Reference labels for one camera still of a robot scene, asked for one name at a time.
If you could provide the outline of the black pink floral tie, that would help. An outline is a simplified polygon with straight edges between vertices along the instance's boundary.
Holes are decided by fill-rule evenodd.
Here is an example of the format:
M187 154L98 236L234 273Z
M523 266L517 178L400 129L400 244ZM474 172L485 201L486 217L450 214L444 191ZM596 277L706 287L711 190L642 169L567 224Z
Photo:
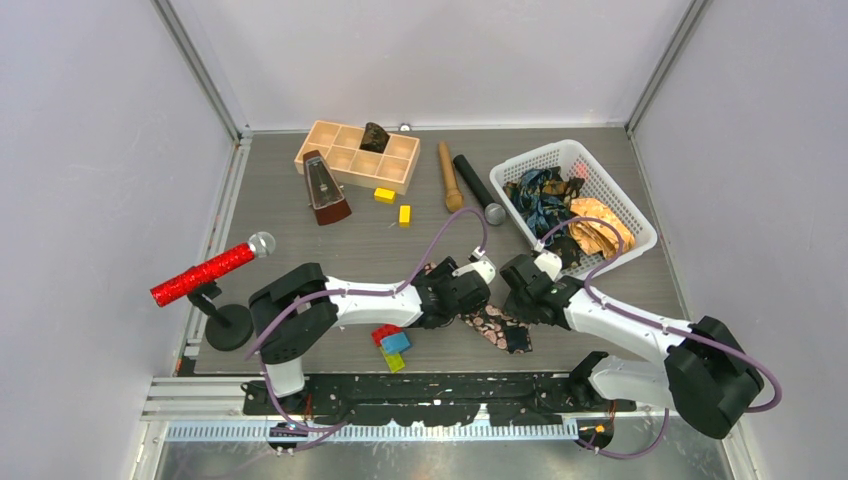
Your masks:
M507 315L502 308L489 301L480 310L458 315L453 319L455 320L460 320L495 347L510 354L528 353L532 350L529 326Z

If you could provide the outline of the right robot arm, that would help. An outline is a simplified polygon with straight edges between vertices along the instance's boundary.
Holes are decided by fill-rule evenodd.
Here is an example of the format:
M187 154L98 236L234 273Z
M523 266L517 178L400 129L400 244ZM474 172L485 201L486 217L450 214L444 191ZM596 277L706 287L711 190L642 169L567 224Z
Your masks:
M669 319L619 305L585 281L556 276L550 254L521 254L500 270L505 308L519 320L604 339L636 355L593 352L573 371L571 397L584 410L632 400L675 411L690 427L725 438L764 388L754 361L721 321Z

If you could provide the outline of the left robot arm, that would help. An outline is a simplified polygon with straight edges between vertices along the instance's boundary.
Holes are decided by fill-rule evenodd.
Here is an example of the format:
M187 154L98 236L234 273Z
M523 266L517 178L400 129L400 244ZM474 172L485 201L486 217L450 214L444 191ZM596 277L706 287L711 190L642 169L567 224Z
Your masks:
M396 284L357 283L326 276L304 263L248 300L266 378L268 400L280 412L298 412L307 398L302 356L331 328L360 324L441 328L483 308L495 265L485 256L462 267L447 257L431 270Z

